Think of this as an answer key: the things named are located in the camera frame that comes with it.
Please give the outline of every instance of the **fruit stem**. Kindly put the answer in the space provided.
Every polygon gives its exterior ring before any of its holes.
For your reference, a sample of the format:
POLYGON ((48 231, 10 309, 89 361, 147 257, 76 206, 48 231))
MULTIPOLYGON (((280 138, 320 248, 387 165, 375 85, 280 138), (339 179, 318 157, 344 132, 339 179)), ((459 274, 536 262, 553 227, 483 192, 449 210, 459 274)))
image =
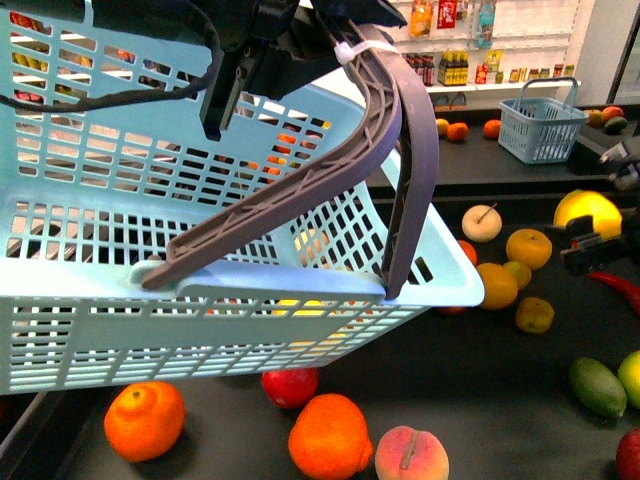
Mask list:
POLYGON ((416 442, 418 441, 418 431, 414 430, 411 433, 411 439, 409 440, 409 444, 405 447, 404 453, 402 454, 402 460, 400 460, 400 469, 406 470, 409 468, 409 463, 411 463, 411 457, 416 451, 416 442))
POLYGON ((487 214, 488 214, 491 210, 493 210, 494 208, 496 208, 497 206, 498 206, 498 202, 495 202, 493 205, 491 205, 491 206, 487 209, 487 211, 486 211, 486 212, 484 212, 482 215, 480 215, 480 218, 479 218, 478 220, 476 220, 476 223, 480 223, 480 222, 482 221, 482 219, 483 219, 484 217, 486 217, 486 216, 487 216, 487 214))

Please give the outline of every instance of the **cable tie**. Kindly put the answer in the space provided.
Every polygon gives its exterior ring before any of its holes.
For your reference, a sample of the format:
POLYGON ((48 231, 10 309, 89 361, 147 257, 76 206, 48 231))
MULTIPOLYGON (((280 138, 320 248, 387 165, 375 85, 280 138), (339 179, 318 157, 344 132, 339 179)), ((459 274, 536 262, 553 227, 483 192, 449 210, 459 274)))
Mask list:
POLYGON ((388 52, 398 52, 398 49, 393 45, 388 44, 387 42, 383 42, 381 40, 365 40, 364 42, 358 43, 355 47, 350 47, 347 42, 339 42, 334 48, 333 51, 336 54, 336 58, 340 65, 345 65, 357 55, 360 55, 365 50, 370 50, 372 48, 377 48, 379 50, 386 50, 388 52))

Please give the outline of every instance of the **green lime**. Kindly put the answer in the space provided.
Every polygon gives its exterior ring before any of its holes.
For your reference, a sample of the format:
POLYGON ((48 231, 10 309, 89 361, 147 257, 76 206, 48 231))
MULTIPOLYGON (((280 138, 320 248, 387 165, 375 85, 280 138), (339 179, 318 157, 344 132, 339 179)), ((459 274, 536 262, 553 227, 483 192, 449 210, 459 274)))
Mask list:
POLYGON ((618 380, 627 393, 629 403, 640 408, 640 350, 622 361, 618 368, 618 380))
POLYGON ((593 413, 603 417, 621 417, 627 395, 611 370, 592 358, 580 357, 569 368, 571 390, 593 413))

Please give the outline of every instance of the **blue basket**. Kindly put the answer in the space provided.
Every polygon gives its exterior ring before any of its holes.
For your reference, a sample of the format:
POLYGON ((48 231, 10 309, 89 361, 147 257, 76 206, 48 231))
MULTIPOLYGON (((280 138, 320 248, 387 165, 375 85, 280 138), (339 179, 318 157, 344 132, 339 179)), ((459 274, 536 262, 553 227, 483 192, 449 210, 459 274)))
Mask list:
POLYGON ((498 142, 528 164, 565 162, 587 114, 573 107, 578 82, 573 77, 534 79, 525 83, 515 100, 500 102, 501 126, 498 142), (536 82, 568 80, 572 87, 564 103, 551 98, 522 98, 536 82))
MULTIPOLYGON (((46 31, 0 10, 5 95, 171 89, 208 63, 204 47, 38 20, 46 31)), ((212 142, 201 104, 202 94, 86 114, 0 107, 0 394, 322 366, 432 306, 482 300, 430 208, 412 278, 385 301, 375 272, 387 230, 364 183, 170 289, 143 290, 140 273, 173 236, 341 144, 362 118, 313 86, 280 102, 243 94, 212 142)), ((383 170, 397 184, 397 153, 383 170)))

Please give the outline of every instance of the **red chili pepper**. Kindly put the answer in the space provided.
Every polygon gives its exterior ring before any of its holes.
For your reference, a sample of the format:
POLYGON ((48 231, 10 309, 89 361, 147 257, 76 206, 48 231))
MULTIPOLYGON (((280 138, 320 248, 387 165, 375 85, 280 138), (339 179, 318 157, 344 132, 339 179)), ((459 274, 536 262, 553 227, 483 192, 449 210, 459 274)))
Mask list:
POLYGON ((636 311, 636 315, 640 317, 640 287, 637 287, 624 278, 620 278, 610 273, 592 272, 588 273, 587 277, 598 280, 599 282, 609 285, 614 290, 620 292, 636 311))

